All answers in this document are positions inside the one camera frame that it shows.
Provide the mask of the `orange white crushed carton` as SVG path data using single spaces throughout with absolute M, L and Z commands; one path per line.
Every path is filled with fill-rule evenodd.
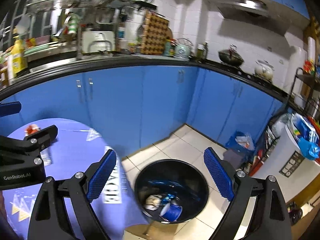
M 27 137 L 27 136 L 34 134 L 40 130 L 41 129 L 39 128 L 39 126 L 37 126 L 37 124 L 31 124 L 25 128 L 25 136 Z

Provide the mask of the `blue paper cup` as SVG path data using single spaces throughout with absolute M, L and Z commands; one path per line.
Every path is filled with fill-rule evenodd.
M 175 222 L 181 215 L 183 208 L 180 205 L 167 203 L 159 213 L 159 216 L 167 222 Z

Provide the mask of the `gold white wrapper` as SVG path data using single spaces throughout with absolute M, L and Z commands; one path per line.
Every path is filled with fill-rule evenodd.
M 145 201 L 144 208 L 146 210 L 155 211 L 160 207 L 161 201 L 162 201 L 161 195 L 159 194 L 150 195 Z

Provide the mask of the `blue kitchen cabinets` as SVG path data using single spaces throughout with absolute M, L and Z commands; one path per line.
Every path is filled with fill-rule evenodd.
M 59 77 L 11 96 L 20 113 L 1 118 L 1 134 L 40 119 L 71 119 L 95 129 L 124 157 L 188 125 L 221 145 L 235 132 L 257 141 L 282 101 L 200 67 L 134 66 Z

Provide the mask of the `black trash bin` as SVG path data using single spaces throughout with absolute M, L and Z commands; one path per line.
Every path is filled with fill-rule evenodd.
M 195 218 L 209 198 L 209 187 L 203 174 L 193 165 L 176 159 L 162 159 L 144 167 L 136 178 L 134 192 L 148 219 L 167 224 L 184 223 Z M 146 210 L 145 201 L 153 194 L 162 196 L 161 205 L 155 211 Z M 167 222 L 159 216 L 167 203 L 183 208 L 175 222 Z

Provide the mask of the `yellow detergent bottle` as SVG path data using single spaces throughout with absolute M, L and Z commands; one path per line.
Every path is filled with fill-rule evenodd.
M 14 77 L 17 77 L 18 74 L 27 68 L 27 63 L 24 58 L 24 45 L 23 41 L 18 35 L 15 37 L 15 42 L 11 50 L 12 54 L 12 70 Z

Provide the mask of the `white cabinet box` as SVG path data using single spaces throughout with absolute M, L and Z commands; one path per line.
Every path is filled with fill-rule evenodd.
M 276 178 L 285 202 L 289 202 L 319 174 L 319 165 L 305 159 L 289 128 L 285 126 L 271 155 L 264 161 L 254 178 Z

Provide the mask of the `blue plastic bag bin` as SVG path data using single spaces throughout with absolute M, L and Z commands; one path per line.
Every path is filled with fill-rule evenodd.
M 254 154 L 255 142 L 250 134 L 235 131 L 226 142 L 225 147 L 239 153 L 243 161 L 248 161 Z

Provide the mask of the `white ceramic pot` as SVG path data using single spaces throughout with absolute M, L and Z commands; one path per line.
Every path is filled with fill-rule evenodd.
M 274 69 L 267 61 L 257 60 L 254 71 L 255 75 L 272 82 Z

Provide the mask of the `wooden checkered board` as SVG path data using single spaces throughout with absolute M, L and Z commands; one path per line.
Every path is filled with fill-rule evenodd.
M 144 55 L 161 55 L 167 42 L 169 21 L 159 14 L 147 11 L 143 23 L 140 52 Z

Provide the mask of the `black wok with lid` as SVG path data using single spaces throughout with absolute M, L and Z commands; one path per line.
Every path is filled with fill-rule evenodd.
M 231 44 L 228 49 L 218 51 L 219 59 L 230 66 L 240 67 L 244 63 L 244 59 L 237 52 L 237 46 Z

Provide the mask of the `green kettle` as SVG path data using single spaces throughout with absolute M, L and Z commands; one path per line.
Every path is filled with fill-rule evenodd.
M 193 44 L 189 39 L 178 38 L 176 41 L 174 57 L 180 59 L 189 59 L 192 48 Z

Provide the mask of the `range hood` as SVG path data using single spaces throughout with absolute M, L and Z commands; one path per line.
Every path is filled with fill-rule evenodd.
M 245 22 L 284 36 L 291 21 L 271 11 L 260 0 L 238 0 L 217 2 L 224 19 Z

